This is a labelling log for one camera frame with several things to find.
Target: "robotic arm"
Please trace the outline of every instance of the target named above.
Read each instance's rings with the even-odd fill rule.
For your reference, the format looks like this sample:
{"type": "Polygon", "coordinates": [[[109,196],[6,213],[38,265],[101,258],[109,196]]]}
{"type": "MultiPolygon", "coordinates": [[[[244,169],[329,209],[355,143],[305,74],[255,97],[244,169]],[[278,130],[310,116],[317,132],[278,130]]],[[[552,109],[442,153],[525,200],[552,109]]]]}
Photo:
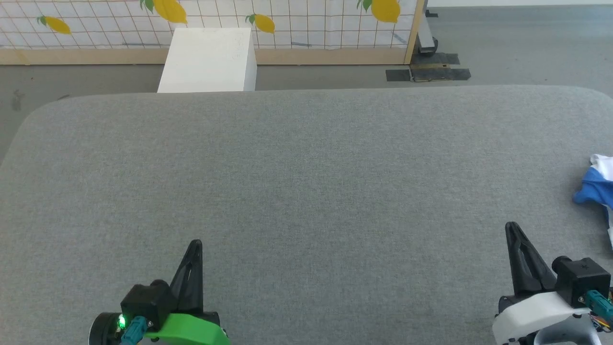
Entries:
{"type": "Polygon", "coordinates": [[[230,345],[217,312],[205,312],[202,242],[195,239],[170,285],[137,284],[121,301],[121,313],[103,312],[89,331],[89,345],[136,345],[143,337],[181,345],[230,345]]]}
{"type": "Polygon", "coordinates": [[[556,278],[517,223],[505,230],[514,294],[498,302],[496,343],[601,345],[613,322],[611,274],[591,258],[558,257],[556,278]]]}

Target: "gray table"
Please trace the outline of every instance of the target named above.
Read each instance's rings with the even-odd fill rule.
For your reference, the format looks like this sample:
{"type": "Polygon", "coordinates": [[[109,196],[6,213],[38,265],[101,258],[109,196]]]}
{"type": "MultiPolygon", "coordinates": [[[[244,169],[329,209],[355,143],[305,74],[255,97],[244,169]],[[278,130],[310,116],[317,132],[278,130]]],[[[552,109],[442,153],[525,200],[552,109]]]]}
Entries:
{"type": "Polygon", "coordinates": [[[200,238],[234,344],[492,344],[506,221],[613,270],[601,208],[571,201],[612,129],[568,87],[51,103],[0,166],[0,343],[83,344],[200,238]]]}

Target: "blue and white cloth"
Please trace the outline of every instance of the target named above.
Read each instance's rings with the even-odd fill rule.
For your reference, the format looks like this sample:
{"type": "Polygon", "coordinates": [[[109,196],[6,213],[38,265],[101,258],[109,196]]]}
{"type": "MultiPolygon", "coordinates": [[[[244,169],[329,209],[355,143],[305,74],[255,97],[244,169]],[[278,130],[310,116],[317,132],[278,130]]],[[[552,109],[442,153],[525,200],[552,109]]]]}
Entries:
{"type": "Polygon", "coordinates": [[[583,186],[573,201],[578,204],[595,201],[604,206],[613,246],[613,157],[592,155],[590,161],[592,166],[583,176],[583,186]]]}

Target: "teal connector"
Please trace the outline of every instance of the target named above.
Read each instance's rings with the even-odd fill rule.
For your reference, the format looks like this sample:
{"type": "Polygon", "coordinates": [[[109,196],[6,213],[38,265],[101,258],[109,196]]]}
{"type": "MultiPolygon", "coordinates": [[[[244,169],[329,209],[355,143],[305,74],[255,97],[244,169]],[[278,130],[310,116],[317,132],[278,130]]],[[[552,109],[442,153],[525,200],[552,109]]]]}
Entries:
{"type": "Polygon", "coordinates": [[[585,305],[596,315],[613,323],[613,304],[596,290],[590,290],[585,294],[585,305]]]}
{"type": "Polygon", "coordinates": [[[143,340],[147,328],[147,320],[144,317],[135,317],[121,336],[121,345],[137,345],[139,341],[143,340]]]}

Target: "gray floor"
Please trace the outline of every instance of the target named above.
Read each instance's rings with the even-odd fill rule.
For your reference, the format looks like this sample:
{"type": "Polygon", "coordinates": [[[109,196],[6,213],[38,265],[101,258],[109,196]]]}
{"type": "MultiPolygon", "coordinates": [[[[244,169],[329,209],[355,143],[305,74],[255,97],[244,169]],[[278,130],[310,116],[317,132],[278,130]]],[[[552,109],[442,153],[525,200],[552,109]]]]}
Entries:
{"type": "MultiPolygon", "coordinates": [[[[613,6],[436,9],[439,51],[467,82],[387,82],[393,66],[260,66],[258,90],[575,85],[613,96],[613,6]]],[[[0,66],[0,162],[25,117],[63,97],[155,92],[162,66],[0,66]]]]}

